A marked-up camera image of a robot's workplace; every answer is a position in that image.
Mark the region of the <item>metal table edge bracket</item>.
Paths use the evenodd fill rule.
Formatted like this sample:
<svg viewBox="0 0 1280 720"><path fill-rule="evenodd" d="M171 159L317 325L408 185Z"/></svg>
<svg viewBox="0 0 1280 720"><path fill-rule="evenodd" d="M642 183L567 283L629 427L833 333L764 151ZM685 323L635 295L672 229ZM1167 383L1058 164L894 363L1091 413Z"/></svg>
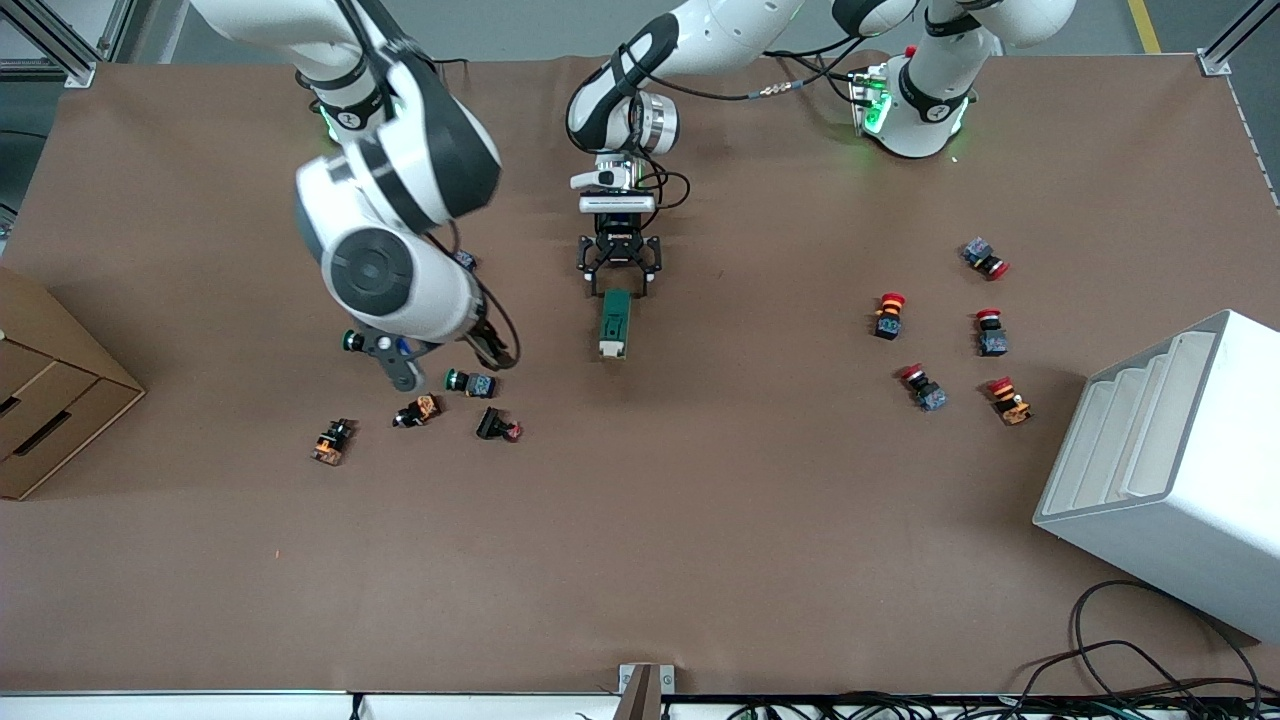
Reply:
<svg viewBox="0 0 1280 720"><path fill-rule="evenodd" d="M671 720L666 696L676 692L673 664L621 664L620 702L612 720Z"/></svg>

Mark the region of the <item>white stepped storage rack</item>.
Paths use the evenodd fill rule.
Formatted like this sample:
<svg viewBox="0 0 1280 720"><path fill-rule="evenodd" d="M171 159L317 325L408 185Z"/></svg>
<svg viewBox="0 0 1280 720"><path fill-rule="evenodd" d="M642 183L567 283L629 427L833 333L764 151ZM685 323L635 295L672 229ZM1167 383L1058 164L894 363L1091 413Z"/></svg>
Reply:
<svg viewBox="0 0 1280 720"><path fill-rule="evenodd" d="M1033 521L1280 644L1280 331L1222 310L1091 375Z"/></svg>

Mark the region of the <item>green load switch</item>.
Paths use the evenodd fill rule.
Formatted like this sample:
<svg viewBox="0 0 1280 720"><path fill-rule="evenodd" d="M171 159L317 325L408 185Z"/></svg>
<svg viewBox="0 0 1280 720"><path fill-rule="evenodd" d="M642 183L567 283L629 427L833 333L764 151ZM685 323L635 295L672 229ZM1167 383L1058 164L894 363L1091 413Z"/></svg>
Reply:
<svg viewBox="0 0 1280 720"><path fill-rule="evenodd" d="M602 302L598 351L604 359L626 359L632 295L623 288L609 288Z"/></svg>

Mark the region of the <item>brown table cover mat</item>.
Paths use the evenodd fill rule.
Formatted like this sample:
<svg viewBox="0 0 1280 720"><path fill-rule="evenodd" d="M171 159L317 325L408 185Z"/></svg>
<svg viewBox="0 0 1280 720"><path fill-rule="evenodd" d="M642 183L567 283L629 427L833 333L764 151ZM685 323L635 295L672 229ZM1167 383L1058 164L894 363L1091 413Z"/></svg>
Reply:
<svg viewBox="0 0 1280 720"><path fill-rule="evenodd" d="M294 228L324 142L289 68L115 65L61 96L3 260L146 396L0 503L0 689L594 691L654 661L694 692L1000 692L1068 647L1115 570L1032 515L1085 378L1226 307L1280 327L1280 215L1229 83L998 58L925 161L856 141L824 90L685 99L692 196L605 363L563 133L593 67L447 72L504 163L461 228L524 341L495 400L516 443L456 396L392 428L407 398L342 351Z"/></svg>

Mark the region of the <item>cardboard drawer box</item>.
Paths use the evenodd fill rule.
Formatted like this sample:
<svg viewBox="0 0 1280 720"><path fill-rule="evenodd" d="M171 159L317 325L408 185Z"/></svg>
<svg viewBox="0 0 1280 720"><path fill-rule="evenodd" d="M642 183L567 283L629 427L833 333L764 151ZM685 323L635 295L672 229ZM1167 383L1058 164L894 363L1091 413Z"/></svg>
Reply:
<svg viewBox="0 0 1280 720"><path fill-rule="evenodd" d="M0 500L28 498L145 395L44 286L0 266Z"/></svg>

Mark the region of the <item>aluminium frame profile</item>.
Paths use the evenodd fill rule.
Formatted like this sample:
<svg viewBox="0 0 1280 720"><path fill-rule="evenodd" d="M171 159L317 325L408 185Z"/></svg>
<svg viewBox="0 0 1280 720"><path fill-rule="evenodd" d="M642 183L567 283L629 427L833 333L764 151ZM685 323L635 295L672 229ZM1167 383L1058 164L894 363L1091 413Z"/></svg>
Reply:
<svg viewBox="0 0 1280 720"><path fill-rule="evenodd" d="M1279 12L1280 0L1248 0L1207 47L1196 50L1201 74L1203 77L1230 76L1230 56Z"/></svg>
<svg viewBox="0 0 1280 720"><path fill-rule="evenodd" d="M0 0L0 81L87 88L116 60L138 0Z"/></svg>

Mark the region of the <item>white table edge rail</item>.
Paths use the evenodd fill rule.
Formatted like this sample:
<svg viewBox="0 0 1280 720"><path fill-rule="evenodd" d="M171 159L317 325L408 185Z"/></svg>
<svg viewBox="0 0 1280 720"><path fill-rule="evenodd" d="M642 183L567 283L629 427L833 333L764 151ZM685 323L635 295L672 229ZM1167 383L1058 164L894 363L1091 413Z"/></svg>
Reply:
<svg viewBox="0 0 1280 720"><path fill-rule="evenodd" d="M0 694L0 720L613 720L607 694Z"/></svg>

